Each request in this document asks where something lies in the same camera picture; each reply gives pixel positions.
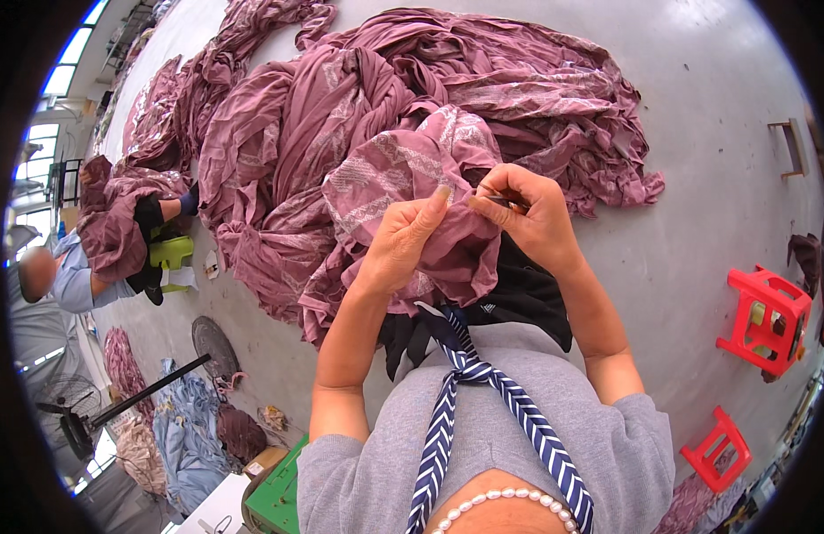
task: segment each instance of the black shoe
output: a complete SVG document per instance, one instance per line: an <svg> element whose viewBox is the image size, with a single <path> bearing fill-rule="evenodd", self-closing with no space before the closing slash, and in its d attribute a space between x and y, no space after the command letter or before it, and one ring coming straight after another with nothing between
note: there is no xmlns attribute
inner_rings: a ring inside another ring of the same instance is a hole
<svg viewBox="0 0 824 534"><path fill-rule="evenodd" d="M157 287L146 287L145 296L148 297L148 300L154 303L154 306L159 306L162 304L162 289L159 285Z"/></svg>

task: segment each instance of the gray t-shirt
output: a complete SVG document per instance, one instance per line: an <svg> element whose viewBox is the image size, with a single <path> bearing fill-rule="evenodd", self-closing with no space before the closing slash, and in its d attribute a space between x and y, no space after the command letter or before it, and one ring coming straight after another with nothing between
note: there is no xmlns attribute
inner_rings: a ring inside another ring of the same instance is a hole
<svg viewBox="0 0 824 534"><path fill-rule="evenodd" d="M136 295L126 280L119 280L92 297L92 269L80 245L77 230L72 230L59 240L53 257L58 258L62 254L65 254L65 259L56 269L56 280L51 289L60 308L72 314L82 314L94 307L103 307L120 298Z"/></svg>
<svg viewBox="0 0 824 534"><path fill-rule="evenodd" d="M595 503L596 534L650 532L670 506L674 450L666 413L642 393L599 402L586 376L533 325L470 327L483 360L521 385L549 420ZM303 448L297 508L301 532L403 532L424 436L448 359L439 350L385 400L364 444L338 434ZM450 462L437 510L487 469L500 469L565 502L556 481L488 384L460 383Z"/></svg>

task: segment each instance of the striped necktie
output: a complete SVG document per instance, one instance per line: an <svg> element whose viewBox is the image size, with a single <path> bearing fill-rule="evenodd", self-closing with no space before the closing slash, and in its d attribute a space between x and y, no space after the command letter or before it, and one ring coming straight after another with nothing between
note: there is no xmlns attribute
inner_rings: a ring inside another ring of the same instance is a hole
<svg viewBox="0 0 824 534"><path fill-rule="evenodd" d="M454 408L456 386L460 382L489 384L501 393L504 404L513 413L539 459L555 478L566 504L573 514L578 530L590 534L593 524L593 500L569 458L563 443L546 421L533 400L501 370L477 357L459 308L441 306L441 311L424 303L416 303L421 319L448 356L453 369L444 376L442 390L432 410L424 452L421 453L415 493L409 512L406 534L421 534L432 507L439 498L439 487L448 470L450 445L454 441Z"/></svg>

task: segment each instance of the black fan pole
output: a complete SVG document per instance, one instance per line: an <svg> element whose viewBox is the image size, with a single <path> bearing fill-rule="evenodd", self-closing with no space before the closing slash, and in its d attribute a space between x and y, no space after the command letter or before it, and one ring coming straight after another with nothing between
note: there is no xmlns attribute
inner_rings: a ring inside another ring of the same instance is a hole
<svg viewBox="0 0 824 534"><path fill-rule="evenodd" d="M162 379L157 380L154 384L149 385L144 390L141 390L134 396L131 396L123 401L119 402L115 406L109 407L107 410L101 412L99 415L96 415L94 419L89 421L88 425L92 429L92 431L96 431L106 423L114 419L118 416L119 413L129 409L133 404L141 401L142 399L150 396L151 393L159 390L165 385L171 384L177 379L180 379L182 376L187 374L188 372L192 371L193 369L197 368L200 365L204 365L210 361L210 355L206 354L199 358L194 359L193 361L187 363L184 367L178 369L177 371L173 372L170 375L163 377Z"/></svg>

